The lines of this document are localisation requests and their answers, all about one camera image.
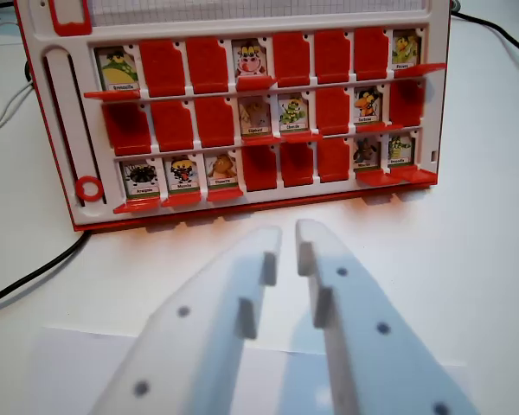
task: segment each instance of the cartoon character picture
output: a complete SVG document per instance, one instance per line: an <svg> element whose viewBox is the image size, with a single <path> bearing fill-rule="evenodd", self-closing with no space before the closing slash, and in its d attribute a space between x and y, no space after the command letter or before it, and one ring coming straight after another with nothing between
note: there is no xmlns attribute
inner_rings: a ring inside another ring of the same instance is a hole
<svg viewBox="0 0 519 415"><path fill-rule="evenodd" d="M381 145L376 137L357 138L354 141L354 170L378 169L380 166Z"/></svg>
<svg viewBox="0 0 519 415"><path fill-rule="evenodd" d="M196 163L187 156L173 157L166 161L165 171L170 193L184 193L200 188Z"/></svg>
<svg viewBox="0 0 519 415"><path fill-rule="evenodd" d="M266 50L257 39L233 42L234 75L267 75Z"/></svg>
<svg viewBox="0 0 519 415"><path fill-rule="evenodd" d="M406 136L392 136L388 141L388 165L400 166L413 163L415 141Z"/></svg>
<svg viewBox="0 0 519 415"><path fill-rule="evenodd" d="M122 46L96 49L102 88L107 91L138 89L135 61Z"/></svg>
<svg viewBox="0 0 519 415"><path fill-rule="evenodd" d="M279 114L281 132L308 129L308 105L301 94L279 95Z"/></svg>
<svg viewBox="0 0 519 415"><path fill-rule="evenodd" d="M156 168L147 162L122 162L121 174L127 199L159 196Z"/></svg>
<svg viewBox="0 0 519 415"><path fill-rule="evenodd" d="M420 62L421 39L411 30L395 30L392 49L392 68L404 69Z"/></svg>
<svg viewBox="0 0 519 415"><path fill-rule="evenodd" d="M381 121L381 93L376 86L356 88L354 91L354 123Z"/></svg>
<svg viewBox="0 0 519 415"><path fill-rule="evenodd" d="M236 160L228 152L205 156L209 188L236 187Z"/></svg>
<svg viewBox="0 0 519 415"><path fill-rule="evenodd" d="M239 99L240 133L243 137L259 136L271 132L269 104L263 97Z"/></svg>

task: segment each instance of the black cable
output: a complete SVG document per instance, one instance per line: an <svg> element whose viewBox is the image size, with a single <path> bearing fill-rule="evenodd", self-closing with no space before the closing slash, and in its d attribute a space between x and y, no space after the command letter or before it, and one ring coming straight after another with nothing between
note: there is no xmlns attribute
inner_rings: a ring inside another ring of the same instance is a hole
<svg viewBox="0 0 519 415"><path fill-rule="evenodd" d="M60 255L52 259L47 264L41 266L38 270L31 272L29 275L26 275L25 277L18 279L15 281L15 283L8 285L6 288L0 291L0 299L6 297L8 294L10 294L12 291L17 290L22 285L25 285L29 281L32 281L33 279L37 278L38 276L42 275L44 272L51 270L56 265L58 265L63 260L69 258L74 253L78 252L81 247L85 245L85 242L88 241L88 238L90 238L90 235L92 233L90 231L85 231L80 236L77 241L72 244L66 251L62 252Z"/></svg>
<svg viewBox="0 0 519 415"><path fill-rule="evenodd" d="M459 10L461 8L461 4L457 0L453 0L453 6L452 6L452 16L459 17L460 19L464 19L467 22L473 22L482 24L484 26L488 26L489 28L494 29L496 32L498 32L500 35L505 37L513 46L519 49L519 41L510 35L508 32L506 32L502 27L498 26L497 24L493 22L489 22L488 20L479 19L478 17L464 15L463 13L460 13Z"/></svg>
<svg viewBox="0 0 519 415"><path fill-rule="evenodd" d="M13 7L14 5L14 2L4 2L4 3L0 3L0 9L4 9L6 7Z"/></svg>

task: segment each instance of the red circular ring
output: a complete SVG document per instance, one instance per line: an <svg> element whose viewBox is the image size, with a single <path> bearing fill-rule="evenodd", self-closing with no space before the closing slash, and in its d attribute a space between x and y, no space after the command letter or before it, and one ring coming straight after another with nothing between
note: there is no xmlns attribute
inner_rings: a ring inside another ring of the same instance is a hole
<svg viewBox="0 0 519 415"><path fill-rule="evenodd" d="M87 195L85 193L85 184L92 183L96 185L98 188L98 192L96 195ZM83 200L83 201L98 201L104 195L104 187L102 186L102 182L98 180L96 177L92 176L83 176L75 183L75 193Z"/></svg>

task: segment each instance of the guess who game board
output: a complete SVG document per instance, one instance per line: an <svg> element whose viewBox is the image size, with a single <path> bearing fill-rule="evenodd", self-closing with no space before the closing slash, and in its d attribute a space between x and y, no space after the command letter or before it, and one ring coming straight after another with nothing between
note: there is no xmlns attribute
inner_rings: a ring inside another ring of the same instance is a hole
<svg viewBox="0 0 519 415"><path fill-rule="evenodd" d="M436 184L449 2L325 3L17 0L74 229Z"/></svg>

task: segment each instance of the white grid panel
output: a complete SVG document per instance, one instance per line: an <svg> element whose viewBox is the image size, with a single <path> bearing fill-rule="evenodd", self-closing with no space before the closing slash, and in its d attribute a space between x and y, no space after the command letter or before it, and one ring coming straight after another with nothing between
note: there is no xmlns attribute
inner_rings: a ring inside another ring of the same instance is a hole
<svg viewBox="0 0 519 415"><path fill-rule="evenodd" d="M426 0L88 0L94 26L423 10Z"/></svg>

